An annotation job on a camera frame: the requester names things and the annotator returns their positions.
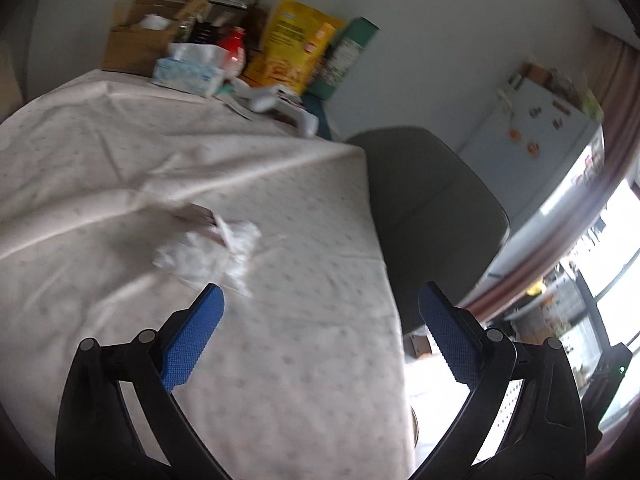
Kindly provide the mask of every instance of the cardboard box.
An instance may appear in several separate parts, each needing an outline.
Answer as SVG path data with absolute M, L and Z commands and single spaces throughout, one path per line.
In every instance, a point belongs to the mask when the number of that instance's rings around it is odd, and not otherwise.
M 130 4 L 115 4 L 102 69 L 112 72 L 151 77 L 156 61 L 166 54 L 169 43 L 180 31 L 185 20 L 206 17 L 210 10 L 207 0 L 134 0 Z M 165 30 L 141 28 L 138 23 L 148 14 L 158 14 L 172 20 Z
M 537 85 L 545 86 L 549 81 L 549 78 L 551 78 L 551 72 L 549 72 L 549 70 L 547 70 L 546 68 L 532 64 L 529 65 L 527 73 L 524 74 L 524 77 L 532 80 Z
M 22 93 L 15 80 L 9 45 L 0 41 L 0 123 L 22 106 Z

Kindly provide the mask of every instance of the blue gripper pad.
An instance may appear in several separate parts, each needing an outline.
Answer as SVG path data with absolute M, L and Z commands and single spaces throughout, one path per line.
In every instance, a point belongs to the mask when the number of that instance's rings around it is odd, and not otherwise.
M 434 283 L 421 288 L 418 307 L 456 381 L 475 389 L 482 369 L 482 346 L 461 315 L 464 311 L 450 304 Z M 481 329 L 475 319 L 473 322 Z
M 207 285 L 191 306 L 189 317 L 164 350 L 160 380 L 168 393 L 187 382 L 224 311 L 222 289 Z

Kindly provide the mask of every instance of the blue tissue box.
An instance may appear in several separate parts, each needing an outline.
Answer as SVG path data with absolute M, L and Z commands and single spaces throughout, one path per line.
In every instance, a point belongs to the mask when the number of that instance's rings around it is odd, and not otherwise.
M 178 61 L 170 57 L 158 59 L 151 82 L 181 92 L 211 97 L 225 78 L 225 71 L 211 65 Z

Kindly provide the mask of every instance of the yellow snack bag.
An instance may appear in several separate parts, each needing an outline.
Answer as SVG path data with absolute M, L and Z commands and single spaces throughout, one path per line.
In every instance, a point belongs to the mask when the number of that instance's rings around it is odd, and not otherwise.
M 262 51 L 244 71 L 252 86 L 282 83 L 305 91 L 313 69 L 344 22 L 293 0 L 282 0 L 262 35 Z

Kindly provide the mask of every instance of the red bottle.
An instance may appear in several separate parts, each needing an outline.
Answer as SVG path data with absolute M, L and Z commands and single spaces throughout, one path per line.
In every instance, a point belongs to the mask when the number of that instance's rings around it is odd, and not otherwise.
M 229 51 L 222 65 L 228 78 L 238 77 L 244 70 L 244 64 L 246 63 L 244 43 L 242 42 L 244 34 L 244 28 L 234 27 L 226 38 L 218 42 L 218 46 Z

